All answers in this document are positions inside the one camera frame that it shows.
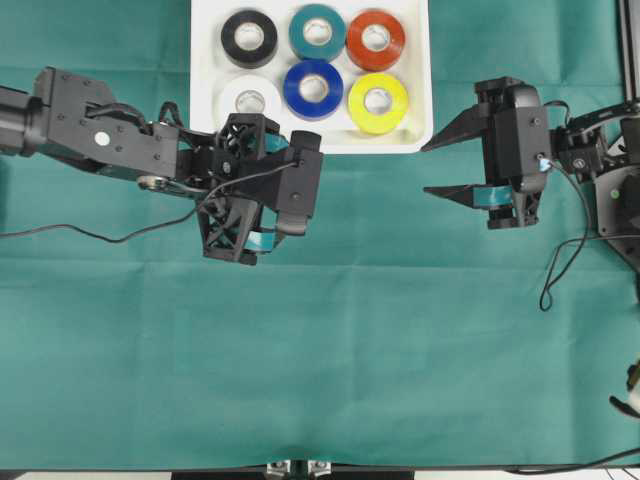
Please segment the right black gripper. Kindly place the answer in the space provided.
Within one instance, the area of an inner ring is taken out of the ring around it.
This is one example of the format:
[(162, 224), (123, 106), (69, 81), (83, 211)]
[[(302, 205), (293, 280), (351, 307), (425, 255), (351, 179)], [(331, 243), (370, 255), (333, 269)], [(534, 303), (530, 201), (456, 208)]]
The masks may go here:
[(546, 187), (549, 161), (557, 161), (580, 182), (604, 172), (603, 126), (611, 107), (549, 127), (548, 106), (535, 87), (511, 77), (474, 85), (478, 104), (457, 115), (421, 152), (482, 136), (488, 185), (424, 187), (423, 192), (471, 209), (489, 211), (491, 230), (532, 226)]

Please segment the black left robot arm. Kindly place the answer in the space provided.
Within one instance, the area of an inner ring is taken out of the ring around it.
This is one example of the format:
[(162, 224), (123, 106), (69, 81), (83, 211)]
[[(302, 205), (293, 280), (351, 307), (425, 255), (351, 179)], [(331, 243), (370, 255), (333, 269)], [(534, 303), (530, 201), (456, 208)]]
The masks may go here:
[(103, 82), (47, 67), (31, 93), (1, 89), (1, 151), (43, 154), (77, 170), (193, 201), (204, 256), (253, 265), (287, 237), (291, 216), (272, 200), (302, 162), (261, 114), (191, 130), (173, 102), (151, 121)]

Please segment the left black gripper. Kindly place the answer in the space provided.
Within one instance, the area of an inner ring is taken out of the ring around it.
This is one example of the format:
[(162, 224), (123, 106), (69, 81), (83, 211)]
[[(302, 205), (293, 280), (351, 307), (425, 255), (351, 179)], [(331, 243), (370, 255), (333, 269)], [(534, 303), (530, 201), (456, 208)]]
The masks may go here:
[(178, 139), (187, 145), (176, 157), (174, 185), (196, 202), (203, 255), (254, 266), (256, 253), (270, 253), (284, 240), (276, 229), (257, 229), (262, 206), (240, 192), (249, 169), (267, 154), (289, 147), (279, 125), (262, 114), (231, 114), (223, 127), (206, 134), (182, 123)]

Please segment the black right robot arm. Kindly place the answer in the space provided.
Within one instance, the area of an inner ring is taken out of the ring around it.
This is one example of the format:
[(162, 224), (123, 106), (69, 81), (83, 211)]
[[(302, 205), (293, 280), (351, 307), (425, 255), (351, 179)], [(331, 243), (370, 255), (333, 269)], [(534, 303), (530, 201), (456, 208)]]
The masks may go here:
[(598, 237), (633, 270), (639, 268), (639, 102), (572, 118), (552, 128), (537, 89), (501, 77), (475, 85), (477, 102), (461, 112), (424, 151), (480, 139), (482, 184), (428, 187), (426, 193), (485, 210), (491, 229), (537, 224), (548, 162), (594, 186)]

